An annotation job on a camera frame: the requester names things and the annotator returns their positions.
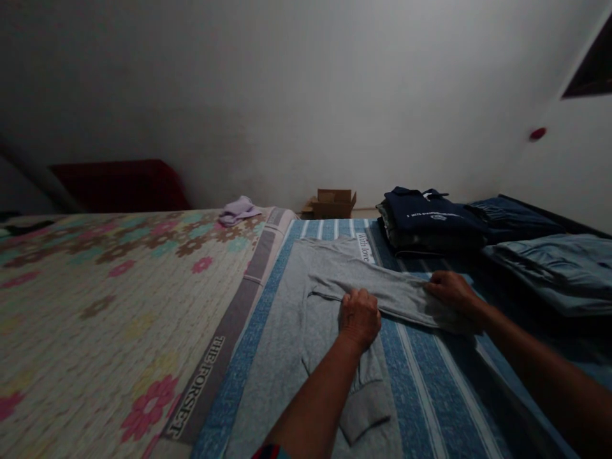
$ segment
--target wrist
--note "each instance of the wrist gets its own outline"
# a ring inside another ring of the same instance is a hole
[[[348,354],[350,357],[356,358],[357,360],[359,360],[361,358],[361,354],[365,352],[363,344],[361,344],[358,339],[355,339],[346,331],[340,332],[336,338],[336,344],[343,350],[344,353]]]
[[[473,311],[472,319],[482,328],[486,328],[491,313],[497,309],[480,298],[475,298],[470,302],[470,310]]]

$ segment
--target purple cloth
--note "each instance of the purple cloth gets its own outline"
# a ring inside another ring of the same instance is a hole
[[[227,204],[223,208],[223,212],[219,216],[219,223],[225,227],[234,226],[240,223],[245,218],[259,215],[260,210],[257,210],[246,196],[241,196],[240,199]]]

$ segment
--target sleeve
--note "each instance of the sleeve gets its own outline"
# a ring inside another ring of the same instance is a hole
[[[251,459],[290,459],[290,457],[279,445],[266,445],[259,448]]]

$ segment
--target floor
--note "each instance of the floor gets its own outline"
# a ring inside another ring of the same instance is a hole
[[[355,209],[351,214],[351,218],[378,218],[380,217],[378,210],[371,209]]]

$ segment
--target window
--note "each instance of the window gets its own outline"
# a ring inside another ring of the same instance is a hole
[[[612,15],[588,51],[564,98],[612,94]]]

